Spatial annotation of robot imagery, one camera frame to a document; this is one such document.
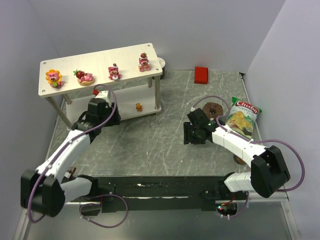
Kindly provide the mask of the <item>orange bear toy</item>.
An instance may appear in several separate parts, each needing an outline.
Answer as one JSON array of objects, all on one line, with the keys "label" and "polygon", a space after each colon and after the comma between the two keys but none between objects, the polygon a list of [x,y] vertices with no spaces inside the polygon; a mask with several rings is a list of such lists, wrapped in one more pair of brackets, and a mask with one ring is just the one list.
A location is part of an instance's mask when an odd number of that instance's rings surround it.
[{"label": "orange bear toy", "polygon": [[135,108],[137,112],[143,111],[143,106],[139,102],[135,104]]}]

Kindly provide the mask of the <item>pink bear strawberry cake toy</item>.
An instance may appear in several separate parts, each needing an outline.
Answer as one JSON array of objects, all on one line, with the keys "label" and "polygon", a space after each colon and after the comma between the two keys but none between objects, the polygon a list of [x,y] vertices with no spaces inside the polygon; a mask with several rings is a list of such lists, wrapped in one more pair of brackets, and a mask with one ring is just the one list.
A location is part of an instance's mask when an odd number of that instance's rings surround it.
[{"label": "pink bear strawberry cake toy", "polygon": [[140,54],[137,66],[140,72],[149,71],[151,69],[150,61],[145,52]]}]

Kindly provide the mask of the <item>pink bear cupcake toy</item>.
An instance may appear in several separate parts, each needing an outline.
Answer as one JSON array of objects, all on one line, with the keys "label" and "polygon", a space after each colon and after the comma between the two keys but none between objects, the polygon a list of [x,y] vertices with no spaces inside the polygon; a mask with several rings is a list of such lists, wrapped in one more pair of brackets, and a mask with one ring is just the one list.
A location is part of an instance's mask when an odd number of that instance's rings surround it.
[{"label": "pink bear cupcake toy", "polygon": [[114,63],[112,66],[108,67],[108,73],[109,73],[109,79],[113,81],[119,80],[122,75],[119,72],[119,67],[116,63]]}]

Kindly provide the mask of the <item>pink bear donut toy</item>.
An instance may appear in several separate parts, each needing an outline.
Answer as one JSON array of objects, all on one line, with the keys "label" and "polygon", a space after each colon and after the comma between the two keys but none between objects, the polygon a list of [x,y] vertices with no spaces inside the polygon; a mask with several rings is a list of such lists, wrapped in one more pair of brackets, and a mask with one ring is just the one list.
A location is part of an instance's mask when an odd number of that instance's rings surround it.
[{"label": "pink bear donut toy", "polygon": [[78,83],[81,86],[90,86],[95,82],[95,78],[92,73],[87,73],[82,70],[73,71],[74,76],[76,76]]}]

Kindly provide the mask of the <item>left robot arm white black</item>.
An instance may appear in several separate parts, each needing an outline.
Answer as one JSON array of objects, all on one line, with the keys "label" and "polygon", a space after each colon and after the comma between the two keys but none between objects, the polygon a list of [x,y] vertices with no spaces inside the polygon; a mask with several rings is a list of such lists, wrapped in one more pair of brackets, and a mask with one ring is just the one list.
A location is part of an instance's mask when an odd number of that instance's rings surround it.
[{"label": "left robot arm white black", "polygon": [[26,170],[20,178],[20,205],[27,209],[27,216],[37,212],[55,217],[65,203],[82,196],[94,197],[99,192],[95,177],[79,175],[63,182],[65,173],[78,155],[101,133],[103,127],[120,124],[121,117],[117,102],[107,102],[103,98],[93,98],[88,103],[78,121],[73,124],[67,138],[60,147],[36,170]]}]

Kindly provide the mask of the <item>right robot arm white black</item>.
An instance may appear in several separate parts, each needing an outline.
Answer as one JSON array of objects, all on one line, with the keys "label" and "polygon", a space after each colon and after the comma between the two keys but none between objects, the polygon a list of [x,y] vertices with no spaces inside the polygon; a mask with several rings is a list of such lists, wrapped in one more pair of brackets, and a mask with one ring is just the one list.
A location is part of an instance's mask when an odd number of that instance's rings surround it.
[{"label": "right robot arm white black", "polygon": [[291,179],[278,147],[266,147],[243,139],[228,126],[219,126],[218,122],[210,120],[200,108],[192,108],[187,117],[189,122],[183,123],[185,145],[209,141],[227,149],[250,167],[250,172],[229,173],[224,177],[223,185],[230,192],[256,192],[269,198]]}]

